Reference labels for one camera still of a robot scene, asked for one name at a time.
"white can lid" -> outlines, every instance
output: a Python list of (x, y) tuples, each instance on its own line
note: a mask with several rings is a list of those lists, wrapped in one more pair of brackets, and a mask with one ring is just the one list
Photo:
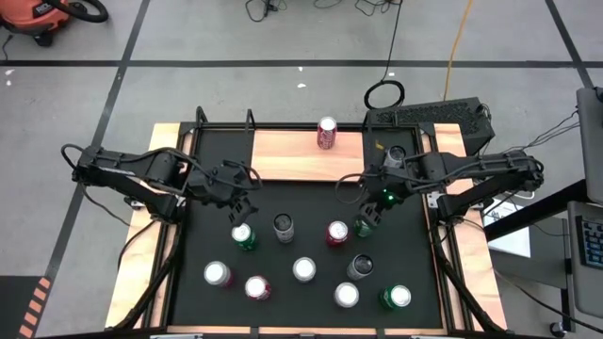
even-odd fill
[(293, 264), (293, 272), (300, 278), (310, 278), (316, 272), (316, 265), (312, 259), (302, 257)]
[(348, 235), (348, 226), (341, 221), (334, 221), (329, 225), (329, 235), (335, 239), (343, 239)]
[(233, 227), (233, 231), (231, 232), (233, 239), (236, 241), (245, 241), (251, 234), (252, 228), (246, 223), (243, 223), (238, 227)]
[(335, 119), (331, 117), (325, 117), (320, 120), (320, 128), (325, 131), (332, 131), (335, 129), (336, 126), (337, 122), (335, 122)]
[(250, 297), (259, 297), (266, 291), (266, 284), (260, 277), (251, 277), (245, 283), (245, 292)]
[(360, 294), (351, 282), (343, 282), (335, 290), (337, 300), (344, 306), (353, 306), (358, 302)]
[(220, 262), (211, 262), (205, 267), (205, 280), (208, 283), (218, 283), (224, 276), (224, 267)]
[(405, 286), (398, 285), (392, 289), (392, 301), (399, 307), (404, 307), (411, 303), (411, 291)]

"gray concrete floor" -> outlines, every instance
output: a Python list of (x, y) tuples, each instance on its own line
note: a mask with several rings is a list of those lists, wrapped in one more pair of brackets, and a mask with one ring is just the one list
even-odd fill
[[(7, 46), (11, 60), (42, 60), (33, 67), (0, 66), (0, 236), (1, 275), (43, 275), (75, 189), (58, 150), (64, 143), (90, 144), (104, 108), (110, 113), (103, 145), (146, 151), (153, 124), (191, 121), (202, 105), (211, 121), (242, 121), (253, 109), (258, 121), (359, 121), (365, 90), (383, 67), (128, 67), (120, 74), (114, 106), (106, 99), (116, 64), (95, 67), (44, 60), (121, 60), (140, 4), (148, 0), (103, 0), (111, 19), (105, 24), (78, 21), (59, 32), (51, 48), (16, 36)], [(150, 0), (132, 60), (385, 60), (395, 11), (366, 17), (353, 0), (316, 9), (309, 0), (286, 0), (287, 10), (252, 23), (244, 1)], [(603, 61), (597, 34), (603, 2), (556, 1), (579, 54)], [(260, 1), (253, 4), (260, 13)], [(399, 21), (396, 60), (447, 60), (461, 21), (463, 0), (407, 0)], [(0, 41), (7, 36), (0, 31)], [(476, 0), (457, 52), (459, 60), (571, 61), (545, 0)], [(442, 99), (446, 69), (400, 67), (390, 71), (406, 87), (405, 104)], [(603, 70), (589, 69), (595, 84)], [(454, 69), (449, 99), (478, 96), (489, 104), (497, 137), (489, 151), (526, 144), (568, 116), (575, 90), (582, 87), (572, 68)], [(375, 93), (375, 104), (395, 93)], [(546, 165), (546, 183), (536, 200), (583, 176), (577, 130), (530, 151)], [(122, 198), (103, 189), (90, 191), (124, 218)], [(100, 331), (105, 324), (116, 260), (125, 228), (83, 202), (60, 271), (38, 329), (38, 336)], [(560, 307), (559, 291), (521, 282), (539, 298)], [(549, 335), (558, 317), (498, 282), (510, 329)], [(600, 319), (592, 319), (603, 326)], [(576, 336), (595, 337), (579, 327)]]

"white paper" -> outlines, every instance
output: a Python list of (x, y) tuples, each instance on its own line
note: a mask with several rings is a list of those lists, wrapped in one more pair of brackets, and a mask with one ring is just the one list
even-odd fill
[[(494, 211), (492, 211), (491, 207), (496, 206), (499, 202), (500, 200), (494, 199), (494, 203), (491, 204), (490, 207), (486, 208), (485, 215), (483, 217), (483, 225), (485, 227), (496, 220), (509, 216), (515, 212), (515, 205), (511, 202), (504, 202)], [(520, 210), (522, 206), (517, 205), (516, 208), (517, 210)], [(530, 230), (528, 230), (528, 227), (526, 227), (496, 240), (492, 240), (488, 243), (488, 247), (492, 250), (500, 250), (510, 254), (530, 258)]]

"wooden table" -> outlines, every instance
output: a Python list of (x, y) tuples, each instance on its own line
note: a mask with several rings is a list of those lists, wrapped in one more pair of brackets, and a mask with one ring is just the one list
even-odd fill
[[(458, 156), (465, 156), (463, 139), (461, 131), (457, 124), (436, 124), (435, 139), (439, 152), (449, 152)], [(160, 147), (176, 147), (178, 140), (179, 123), (158, 123), (155, 125), (149, 150)], [(188, 152), (191, 147), (192, 135), (188, 134), (184, 140), (184, 152)], [(431, 145), (427, 137), (423, 137), (423, 147), (425, 152), (431, 150)], [(470, 179), (458, 180), (448, 187), (448, 193), (458, 194), (472, 187)], [(465, 218), (481, 225), (480, 213), (470, 210)], [(137, 233), (142, 227), (150, 222), (149, 214), (142, 209), (134, 211), (131, 219), (131, 227), (127, 238), (129, 239)], [(113, 298), (106, 318), (106, 326), (114, 326), (120, 322), (130, 311), (132, 306), (138, 301), (140, 295), (150, 282), (152, 267), (157, 251), (160, 225), (157, 223), (146, 233), (142, 234), (134, 241), (122, 258), (122, 265), (117, 276)], [(165, 259), (171, 249), (171, 240), (175, 232), (174, 225), (170, 226), (168, 231), (167, 245), (162, 253)], [(495, 279), (490, 252), (482, 231), (468, 223), (462, 223), (455, 226), (457, 247), (461, 266), (463, 269), (464, 282), (471, 291), (476, 300), (480, 303), (483, 310), (501, 327), (506, 328), (505, 317), (498, 294), (497, 281)], [(448, 246), (444, 245), (444, 251), (448, 255)], [(452, 308), (452, 317), (454, 327), (463, 329), (464, 322), (461, 312), (461, 303), (459, 296), (448, 281), (449, 299)], [(163, 308), (163, 300), (166, 295), (166, 281), (162, 283), (155, 295), (154, 308), (151, 315), (151, 327), (157, 327), (160, 324), (160, 315)], [(447, 333), (444, 317), (442, 316), (443, 329), (386, 329), (386, 335), (437, 335)], [(473, 325), (476, 330), (481, 327), (473, 319)], [(170, 332), (200, 332), (200, 333), (251, 333), (250, 327), (220, 327), (220, 326), (170, 326)], [(294, 333), (316, 333), (316, 334), (364, 334), (375, 335), (375, 329), (328, 329), (328, 328), (268, 328), (260, 327), (260, 334), (294, 334)]]

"black mat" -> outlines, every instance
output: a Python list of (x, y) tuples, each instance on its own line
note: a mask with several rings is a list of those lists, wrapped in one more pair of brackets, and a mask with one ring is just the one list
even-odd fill
[[(375, 134), (383, 145), (394, 137), (409, 154), (414, 152), (410, 133)], [(207, 166), (222, 158), (249, 161), (251, 142), (242, 133), (204, 133), (199, 152)], [(357, 187), (345, 186), (343, 191), (352, 196)], [(442, 328), (420, 197), (386, 213), (381, 229), (372, 237), (352, 237), (339, 249), (326, 246), (326, 227), (336, 219), (351, 226), (358, 205), (338, 202), (333, 183), (265, 182), (263, 189), (250, 194), (250, 199), (260, 208), (248, 219), (260, 241), (253, 252), (241, 251), (232, 241), (227, 210), (191, 205), (183, 264), (172, 291), (171, 325)], [(291, 244), (280, 244), (271, 229), (278, 213), (288, 213), (294, 219), (295, 239)], [(349, 280), (346, 266), (360, 252), (372, 256), (375, 270), (356, 283), (359, 303), (351, 309), (340, 309), (333, 301), (334, 289)], [(291, 272), (293, 262), (301, 256), (311, 257), (318, 267), (316, 278), (309, 284), (298, 283)], [(204, 281), (204, 266), (213, 260), (233, 270), (235, 283), (230, 289)], [(265, 276), (272, 285), (268, 300), (257, 302), (245, 296), (244, 283), (256, 274)], [(381, 288), (394, 283), (406, 285), (413, 300), (399, 312), (387, 312), (377, 295)]]

